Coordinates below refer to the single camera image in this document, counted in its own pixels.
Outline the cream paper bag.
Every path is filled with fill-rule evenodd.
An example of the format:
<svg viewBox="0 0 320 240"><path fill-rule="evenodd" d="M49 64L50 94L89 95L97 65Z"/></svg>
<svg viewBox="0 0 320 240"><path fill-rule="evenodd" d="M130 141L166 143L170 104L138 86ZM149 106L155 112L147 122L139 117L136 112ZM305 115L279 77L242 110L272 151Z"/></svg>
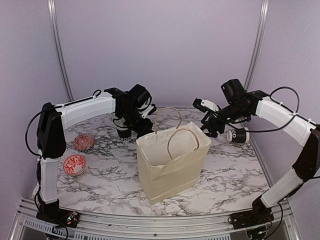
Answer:
<svg viewBox="0 0 320 240"><path fill-rule="evenodd" d="M154 205L194 186L212 141L193 122L157 128L136 140L138 177Z"/></svg>

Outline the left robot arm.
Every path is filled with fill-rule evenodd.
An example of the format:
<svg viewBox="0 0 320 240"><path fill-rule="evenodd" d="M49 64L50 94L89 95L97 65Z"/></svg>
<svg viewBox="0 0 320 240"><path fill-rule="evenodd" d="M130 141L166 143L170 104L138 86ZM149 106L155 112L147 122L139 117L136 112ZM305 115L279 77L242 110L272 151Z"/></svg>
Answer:
<svg viewBox="0 0 320 240"><path fill-rule="evenodd" d="M96 90L92 96L79 100L42 106L34 117L38 118L36 129L38 151L38 191L34 197L37 213L58 223L63 210L57 193L58 165L66 151L65 130L82 121L101 115L114 115L112 120L122 141L131 139L132 132L139 137L152 132L153 124L148 116L156 111L152 96L142 85L136 84L129 91L112 87Z"/></svg>

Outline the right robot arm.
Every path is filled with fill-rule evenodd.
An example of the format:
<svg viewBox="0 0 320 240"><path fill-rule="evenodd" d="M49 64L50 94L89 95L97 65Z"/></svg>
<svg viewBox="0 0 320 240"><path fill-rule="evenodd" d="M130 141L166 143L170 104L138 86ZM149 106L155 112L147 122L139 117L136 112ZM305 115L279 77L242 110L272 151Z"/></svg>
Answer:
<svg viewBox="0 0 320 240"><path fill-rule="evenodd" d="M300 115L300 96L291 87L281 86L271 93L247 91L238 79L231 79L221 86L221 90L227 101L225 107L205 98L193 102L195 108L205 113L201 129L207 136L216 138L225 132L226 126L246 135L283 132L301 148L288 172L252 202L247 219L258 224L273 206L294 195L308 181L320 177L320 125ZM235 123L248 122L252 117L273 127L259 130L235 127Z"/></svg>

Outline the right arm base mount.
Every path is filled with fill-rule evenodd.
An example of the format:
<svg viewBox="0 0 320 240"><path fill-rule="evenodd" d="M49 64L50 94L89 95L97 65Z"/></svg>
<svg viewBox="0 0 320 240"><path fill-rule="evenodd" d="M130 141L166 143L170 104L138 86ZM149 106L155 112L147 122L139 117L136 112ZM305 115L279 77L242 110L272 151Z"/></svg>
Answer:
<svg viewBox="0 0 320 240"><path fill-rule="evenodd" d="M227 221L237 230L271 223L274 219L272 209L266 207L261 200L261 196L259 196L252 202L251 210L232 213Z"/></svg>

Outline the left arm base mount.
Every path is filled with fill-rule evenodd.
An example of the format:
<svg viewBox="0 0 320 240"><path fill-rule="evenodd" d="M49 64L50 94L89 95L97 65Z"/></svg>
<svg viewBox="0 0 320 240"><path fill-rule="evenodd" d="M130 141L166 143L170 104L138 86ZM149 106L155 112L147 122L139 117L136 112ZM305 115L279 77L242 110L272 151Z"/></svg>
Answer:
<svg viewBox="0 0 320 240"><path fill-rule="evenodd" d="M37 206L36 218L58 226L76 228L80 214L76 210L62 209L59 200L52 203L40 202Z"/></svg>

